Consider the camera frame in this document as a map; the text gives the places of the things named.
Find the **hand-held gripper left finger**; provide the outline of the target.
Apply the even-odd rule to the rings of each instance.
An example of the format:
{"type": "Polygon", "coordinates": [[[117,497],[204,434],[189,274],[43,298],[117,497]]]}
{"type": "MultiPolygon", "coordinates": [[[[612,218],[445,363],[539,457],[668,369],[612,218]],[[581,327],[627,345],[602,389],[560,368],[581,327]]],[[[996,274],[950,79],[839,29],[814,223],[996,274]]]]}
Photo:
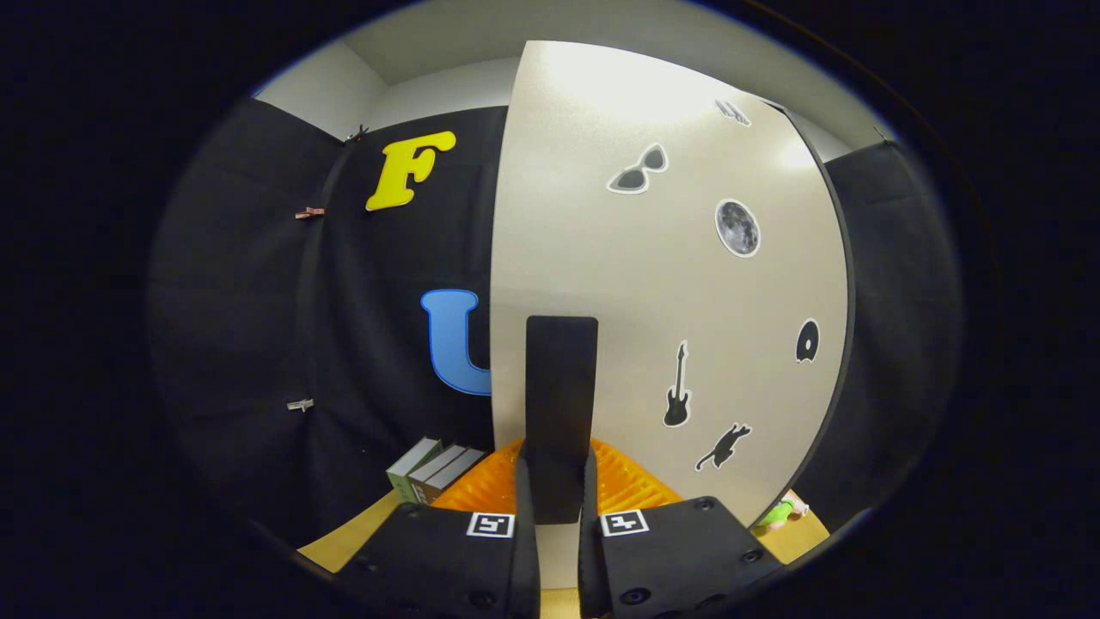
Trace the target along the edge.
{"type": "Polygon", "coordinates": [[[534,498],[517,440],[490,475],[512,490],[510,512],[400,502],[333,583],[370,618],[538,618],[540,570],[534,498]]]}

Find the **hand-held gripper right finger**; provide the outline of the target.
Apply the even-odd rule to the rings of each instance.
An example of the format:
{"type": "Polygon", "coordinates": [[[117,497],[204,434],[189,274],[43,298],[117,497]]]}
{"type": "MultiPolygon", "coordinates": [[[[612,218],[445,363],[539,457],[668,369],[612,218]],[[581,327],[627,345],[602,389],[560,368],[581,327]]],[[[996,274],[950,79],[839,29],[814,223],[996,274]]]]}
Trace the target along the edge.
{"type": "Polygon", "coordinates": [[[785,564],[718,498],[657,505],[663,486],[593,440],[578,548],[583,618],[730,618],[785,564]]]}

